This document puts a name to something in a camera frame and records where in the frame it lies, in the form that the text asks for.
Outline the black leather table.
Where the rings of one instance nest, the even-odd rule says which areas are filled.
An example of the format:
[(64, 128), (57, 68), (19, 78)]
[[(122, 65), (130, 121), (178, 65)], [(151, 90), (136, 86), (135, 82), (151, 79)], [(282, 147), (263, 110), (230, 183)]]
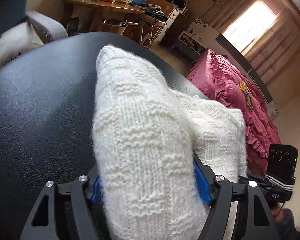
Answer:
[(127, 37), (94, 32), (48, 43), (0, 70), (0, 239), (19, 239), (47, 181), (66, 183), (95, 164), (91, 127), (96, 59), (114, 45), (153, 63), (173, 90), (201, 92)]

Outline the white low cabinet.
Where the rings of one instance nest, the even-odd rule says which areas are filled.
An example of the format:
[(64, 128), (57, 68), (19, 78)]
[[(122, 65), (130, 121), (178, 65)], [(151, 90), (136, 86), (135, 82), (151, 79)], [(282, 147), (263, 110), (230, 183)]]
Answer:
[(193, 22), (179, 35), (172, 49), (187, 60), (196, 61), (200, 55), (215, 44), (219, 33), (201, 18)]

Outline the beige curtain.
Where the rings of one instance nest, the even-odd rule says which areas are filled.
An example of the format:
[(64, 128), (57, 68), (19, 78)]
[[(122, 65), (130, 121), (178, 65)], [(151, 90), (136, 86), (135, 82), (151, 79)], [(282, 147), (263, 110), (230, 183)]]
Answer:
[(269, 83), (300, 48), (300, 16), (287, 0), (218, 0), (201, 18)]

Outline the wooden side table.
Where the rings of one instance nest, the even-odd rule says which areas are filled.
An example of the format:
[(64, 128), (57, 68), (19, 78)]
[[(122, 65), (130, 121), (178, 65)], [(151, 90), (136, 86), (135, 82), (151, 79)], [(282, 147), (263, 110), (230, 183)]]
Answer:
[(102, 20), (108, 12), (124, 13), (143, 15), (144, 11), (131, 5), (124, 5), (123, 3), (108, 3), (102, 1), (91, 0), (64, 0), (63, 1), (63, 16), (61, 18), (61, 24), (64, 28), (67, 28), (68, 22), (74, 12), (74, 6), (88, 8), (88, 19), (84, 20), (84, 23), (79, 28), (83, 33), (98, 31)]

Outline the white deer print pillow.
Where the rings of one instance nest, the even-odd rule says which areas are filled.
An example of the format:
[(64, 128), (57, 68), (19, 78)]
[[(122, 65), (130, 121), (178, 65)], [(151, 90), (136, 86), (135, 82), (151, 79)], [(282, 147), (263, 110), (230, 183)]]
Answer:
[(21, 54), (31, 51), (43, 42), (29, 22), (21, 23), (0, 35), (0, 69)]

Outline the round stool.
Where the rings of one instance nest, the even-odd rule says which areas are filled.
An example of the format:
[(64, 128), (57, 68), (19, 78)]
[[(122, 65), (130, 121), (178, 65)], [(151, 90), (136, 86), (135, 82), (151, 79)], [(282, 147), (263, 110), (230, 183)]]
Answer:
[(139, 44), (150, 49), (152, 42), (161, 33), (166, 21), (159, 20), (153, 16), (141, 15), (139, 18)]

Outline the pink ruffled bedspread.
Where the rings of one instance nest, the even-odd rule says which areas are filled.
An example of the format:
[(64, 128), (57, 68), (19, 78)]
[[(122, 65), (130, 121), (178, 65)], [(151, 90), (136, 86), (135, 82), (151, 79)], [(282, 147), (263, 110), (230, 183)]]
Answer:
[(245, 122), (248, 168), (264, 176), (271, 144), (280, 144), (277, 127), (271, 121), (258, 87), (224, 56), (208, 49), (200, 55), (187, 79), (210, 100), (241, 110)]

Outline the white knitted sweater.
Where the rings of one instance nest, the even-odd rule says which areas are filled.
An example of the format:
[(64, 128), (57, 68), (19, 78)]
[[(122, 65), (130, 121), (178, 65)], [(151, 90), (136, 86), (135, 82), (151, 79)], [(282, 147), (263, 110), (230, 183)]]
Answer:
[(239, 109), (168, 87), (149, 61), (108, 45), (96, 60), (94, 153), (112, 239), (197, 239), (209, 214), (193, 154), (232, 182), (247, 172)]

